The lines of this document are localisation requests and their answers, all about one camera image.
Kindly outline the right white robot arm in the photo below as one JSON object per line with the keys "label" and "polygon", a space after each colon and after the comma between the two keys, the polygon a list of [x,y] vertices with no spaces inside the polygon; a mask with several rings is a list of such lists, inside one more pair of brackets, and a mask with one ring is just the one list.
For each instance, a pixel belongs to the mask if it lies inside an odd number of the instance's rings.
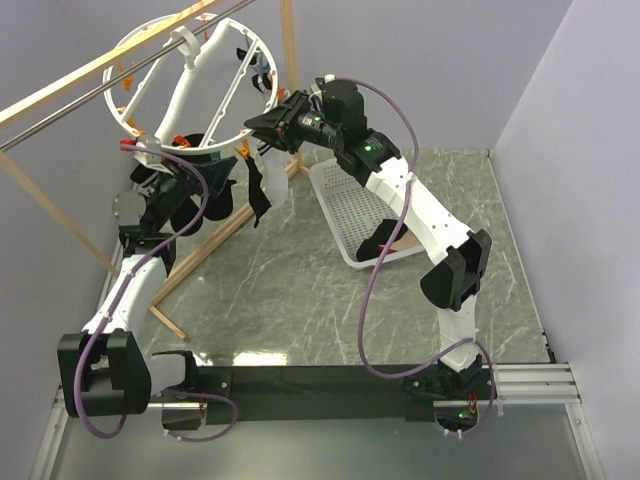
{"label": "right white robot arm", "polygon": [[244,125],[256,139],[280,151],[295,153],[303,143],[331,150],[347,175],[397,215],[376,270],[402,228],[416,237],[433,264],[420,289],[437,310],[441,350],[398,376],[423,376],[437,394],[460,399],[480,385],[482,367],[490,362],[476,339],[475,313],[491,237],[456,219],[415,175],[417,160],[405,159],[387,135],[369,127],[361,93],[365,82],[325,77],[317,85],[318,100],[297,90]]}

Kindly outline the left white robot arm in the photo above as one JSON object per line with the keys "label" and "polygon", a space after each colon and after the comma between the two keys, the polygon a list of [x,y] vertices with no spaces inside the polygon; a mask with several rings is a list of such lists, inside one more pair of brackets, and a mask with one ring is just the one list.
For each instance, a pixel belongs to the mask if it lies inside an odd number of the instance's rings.
{"label": "left white robot arm", "polygon": [[57,360],[65,408],[73,418],[146,411],[153,396],[193,399],[202,384],[194,354],[161,351],[145,356],[137,336],[154,296],[171,273],[179,237],[205,220],[230,215],[234,158],[165,153],[162,168],[137,166],[130,190],[116,195],[112,211],[123,248],[120,273],[102,306],[78,333],[65,334]]}

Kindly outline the white round clip hanger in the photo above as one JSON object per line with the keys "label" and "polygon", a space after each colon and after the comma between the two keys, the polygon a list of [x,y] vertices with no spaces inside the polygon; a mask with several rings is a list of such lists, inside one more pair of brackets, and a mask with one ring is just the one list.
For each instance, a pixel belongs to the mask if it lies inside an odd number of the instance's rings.
{"label": "white round clip hanger", "polygon": [[[276,107],[282,101],[282,98],[284,98],[281,95],[281,91],[283,90],[279,84],[279,72],[275,59],[266,43],[254,31],[234,19],[227,17],[223,19],[222,15],[204,13],[200,15],[199,18],[205,23],[215,21],[213,25],[215,27],[213,33],[206,36],[204,43],[199,43],[195,31],[191,31],[186,27],[181,26],[170,33],[169,40],[163,45],[163,47],[169,47],[173,41],[177,40],[185,40],[186,42],[176,47],[183,56],[183,71],[172,92],[163,119],[153,135],[160,140],[161,147],[172,154],[211,154],[235,145],[252,134],[251,130],[244,127],[239,130],[237,135],[230,137],[227,140],[216,141],[214,139],[214,134],[226,116],[229,105],[236,95],[241,81],[245,77],[248,77],[249,73],[254,74],[269,70],[276,71],[274,76],[274,104],[270,110]],[[151,33],[151,27],[160,26],[161,20],[168,19],[169,16],[160,17],[137,27],[125,36],[116,46],[124,47],[130,40],[140,40],[143,33]],[[177,146],[173,146],[174,138],[177,138],[178,136],[186,138],[186,135],[180,135],[178,133],[177,121],[183,111],[186,111],[185,108],[188,96],[193,91],[196,80],[199,77],[204,78],[203,75],[206,73],[206,65],[210,63],[209,61],[213,58],[219,44],[231,29],[237,31],[246,43],[246,48],[239,48],[239,50],[236,51],[239,52],[236,56],[239,59],[240,64],[233,80],[229,84],[229,87],[222,97],[219,106],[216,108],[207,128],[202,133],[201,139],[199,141],[194,140],[193,142],[188,141],[188,145],[190,146],[186,146],[187,143],[180,143],[181,141],[176,139],[175,142],[177,143]],[[144,78],[137,83],[135,91],[126,105],[121,107],[116,106],[111,92],[112,87],[108,87],[107,90],[103,92],[106,105],[113,118],[119,123],[125,132],[134,138],[147,134],[146,131],[140,130],[138,127],[134,126],[131,121],[134,112],[151,86],[152,81],[157,77],[162,65],[165,63],[164,57],[165,55],[163,54],[152,61],[149,71],[145,74]],[[262,113],[266,113],[270,110],[265,109],[264,103],[264,110]]]}

